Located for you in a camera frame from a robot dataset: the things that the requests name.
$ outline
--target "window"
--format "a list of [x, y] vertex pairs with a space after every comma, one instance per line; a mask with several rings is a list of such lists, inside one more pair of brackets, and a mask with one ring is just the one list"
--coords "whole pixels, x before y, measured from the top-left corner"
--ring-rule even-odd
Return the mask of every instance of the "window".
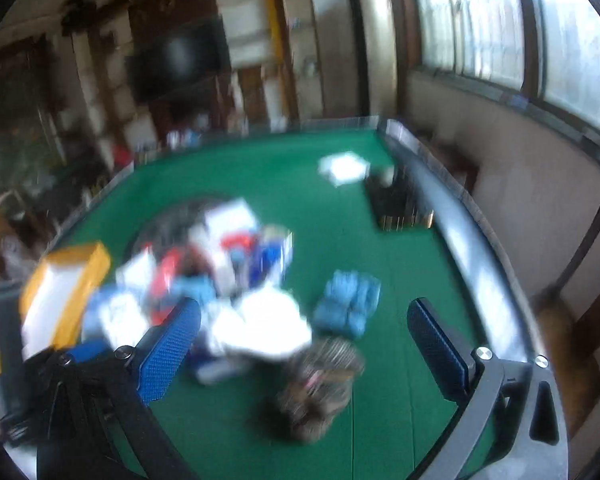
[[424, 65], [520, 91], [600, 138], [600, 15], [589, 0], [418, 4]]
[[540, 97], [600, 129], [600, 16], [588, 0], [538, 0]]
[[520, 90], [520, 0], [420, 0], [424, 62]]

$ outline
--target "green tabletop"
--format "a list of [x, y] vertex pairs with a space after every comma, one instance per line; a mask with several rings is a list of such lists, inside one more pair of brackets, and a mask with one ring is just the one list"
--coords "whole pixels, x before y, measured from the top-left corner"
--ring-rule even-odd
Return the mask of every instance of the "green tabletop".
[[[425, 296], [478, 346], [484, 335], [462, 279], [435, 229], [381, 233], [361, 183], [336, 188], [317, 173], [321, 157], [344, 151], [376, 166], [392, 165], [371, 130], [271, 135], [211, 146], [138, 168], [65, 242], [100, 240], [117, 266], [145, 222], [181, 200], [217, 193], [244, 197], [261, 222], [294, 232], [294, 260], [284, 287], [305, 314], [336, 269], [368, 272], [382, 281], [378, 311], [357, 342], [365, 373], [349, 407], [317, 444], [284, 438], [272, 408], [280, 387], [277, 367], [262, 365], [210, 387], [196, 384], [186, 370], [179, 372], [151, 408], [203, 479], [404, 480], [455, 412], [413, 343], [405, 312], [411, 300]], [[492, 438], [488, 426], [467, 472], [484, 463]], [[134, 462], [130, 450], [122, 449], [122, 455]]]

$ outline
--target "pile of objects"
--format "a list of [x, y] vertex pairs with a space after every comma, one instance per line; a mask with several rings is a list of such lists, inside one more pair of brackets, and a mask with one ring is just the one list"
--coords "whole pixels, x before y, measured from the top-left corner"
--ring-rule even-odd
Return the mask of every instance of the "pile of objects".
[[[312, 327], [282, 290], [293, 259], [293, 235], [262, 225], [243, 199], [204, 212], [186, 243], [157, 260], [150, 244], [116, 271], [115, 283], [95, 291], [82, 322], [82, 341], [113, 349], [136, 346], [182, 300], [200, 306], [200, 329], [190, 342], [187, 369], [210, 386], [249, 372], [258, 361], [279, 363], [288, 386], [279, 394], [291, 435], [313, 442], [349, 403], [364, 361], [341, 337], [312, 340]], [[375, 312], [380, 283], [337, 271], [314, 313], [314, 328], [358, 338]]]

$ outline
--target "window sill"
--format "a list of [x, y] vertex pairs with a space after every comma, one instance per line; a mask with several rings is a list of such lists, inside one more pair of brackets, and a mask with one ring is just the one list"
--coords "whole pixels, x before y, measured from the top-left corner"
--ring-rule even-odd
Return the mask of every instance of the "window sill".
[[600, 144], [598, 142], [585, 136], [579, 129], [558, 118], [555, 114], [529, 102], [527, 98], [519, 93], [487, 81], [472, 79], [443, 70], [421, 66], [416, 68], [414, 72], [432, 76], [433, 79], [447, 86], [499, 103], [510, 110], [531, 118], [572, 142], [600, 165]]

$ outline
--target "window pane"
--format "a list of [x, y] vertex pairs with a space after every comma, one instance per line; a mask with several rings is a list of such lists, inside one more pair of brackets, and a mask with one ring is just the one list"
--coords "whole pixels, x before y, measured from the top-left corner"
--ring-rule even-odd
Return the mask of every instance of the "window pane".
[[544, 99], [600, 128], [600, 16], [588, 0], [539, 0]]
[[524, 40], [520, 0], [459, 0], [462, 73], [520, 89]]
[[424, 64], [452, 70], [456, 51], [450, 0], [418, 0], [418, 6]]

